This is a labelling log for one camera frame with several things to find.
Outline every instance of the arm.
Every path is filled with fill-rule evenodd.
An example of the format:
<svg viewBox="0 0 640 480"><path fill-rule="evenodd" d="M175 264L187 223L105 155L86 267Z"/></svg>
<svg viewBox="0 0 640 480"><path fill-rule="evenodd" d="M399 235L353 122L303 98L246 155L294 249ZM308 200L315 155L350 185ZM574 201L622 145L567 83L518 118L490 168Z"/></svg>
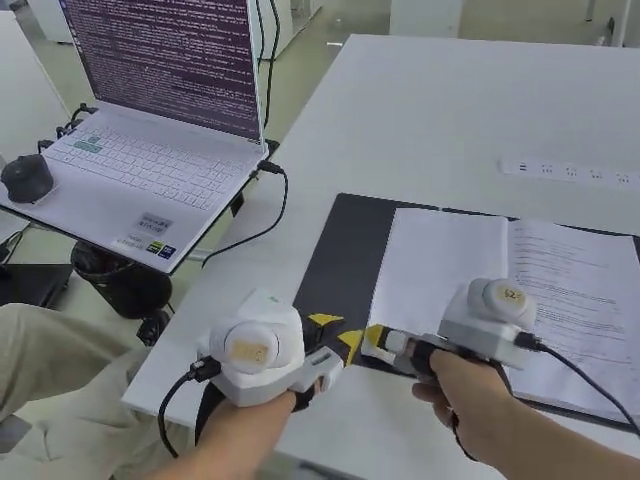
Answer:
<svg viewBox="0 0 640 480"><path fill-rule="evenodd" d="M640 478L640 460L610 450L514 400L494 467L513 480Z"/></svg>
<svg viewBox="0 0 640 480"><path fill-rule="evenodd" d="M253 478L278 442L295 404L292 392L255 407L223 403L209 417L197 448L149 480Z"/></svg>
<svg viewBox="0 0 640 480"><path fill-rule="evenodd" d="M414 385L414 395L433 403L465 449L510 480L640 478L640 460L578 435L514 399L497 372L442 351L431 357L442 388Z"/></svg>

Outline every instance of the power strip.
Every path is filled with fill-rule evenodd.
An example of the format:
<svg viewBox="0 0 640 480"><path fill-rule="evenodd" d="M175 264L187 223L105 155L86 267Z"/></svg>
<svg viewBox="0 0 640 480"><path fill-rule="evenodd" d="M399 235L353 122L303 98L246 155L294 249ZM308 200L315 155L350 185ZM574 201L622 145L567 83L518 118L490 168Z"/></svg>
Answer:
<svg viewBox="0 0 640 480"><path fill-rule="evenodd" d="M543 162L535 159L502 159L499 168L505 175L640 192L640 172L620 172L604 167Z"/></svg>

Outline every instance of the laptop screen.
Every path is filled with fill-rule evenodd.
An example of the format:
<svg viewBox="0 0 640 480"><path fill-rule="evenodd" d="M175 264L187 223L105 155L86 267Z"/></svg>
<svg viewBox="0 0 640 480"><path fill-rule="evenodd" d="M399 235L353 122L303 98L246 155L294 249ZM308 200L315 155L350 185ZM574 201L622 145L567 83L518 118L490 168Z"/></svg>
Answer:
<svg viewBox="0 0 640 480"><path fill-rule="evenodd" d="M247 0L60 0L97 100L260 140Z"/></svg>

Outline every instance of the laptop keyboard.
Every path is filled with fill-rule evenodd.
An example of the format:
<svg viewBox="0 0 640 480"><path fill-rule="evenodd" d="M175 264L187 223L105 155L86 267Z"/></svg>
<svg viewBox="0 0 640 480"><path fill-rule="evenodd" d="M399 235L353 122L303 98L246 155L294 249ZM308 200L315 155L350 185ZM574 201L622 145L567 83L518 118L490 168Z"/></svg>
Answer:
<svg viewBox="0 0 640 480"><path fill-rule="evenodd" d="M147 143L113 130L87 129L62 137L45 156L202 210L236 184L232 162Z"/></svg>

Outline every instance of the forearm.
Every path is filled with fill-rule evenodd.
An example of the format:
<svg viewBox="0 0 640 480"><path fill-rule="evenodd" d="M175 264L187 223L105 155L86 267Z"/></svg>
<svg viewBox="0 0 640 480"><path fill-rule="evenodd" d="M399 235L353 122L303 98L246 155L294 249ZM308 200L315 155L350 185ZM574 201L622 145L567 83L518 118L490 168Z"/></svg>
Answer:
<svg viewBox="0 0 640 480"><path fill-rule="evenodd" d="M637 480L640 460L614 452L514 402L494 467L509 480Z"/></svg>
<svg viewBox="0 0 640 480"><path fill-rule="evenodd" d="M257 407L220 407L207 421L195 451L149 480L253 478L278 442L295 403L295 394L286 392Z"/></svg>

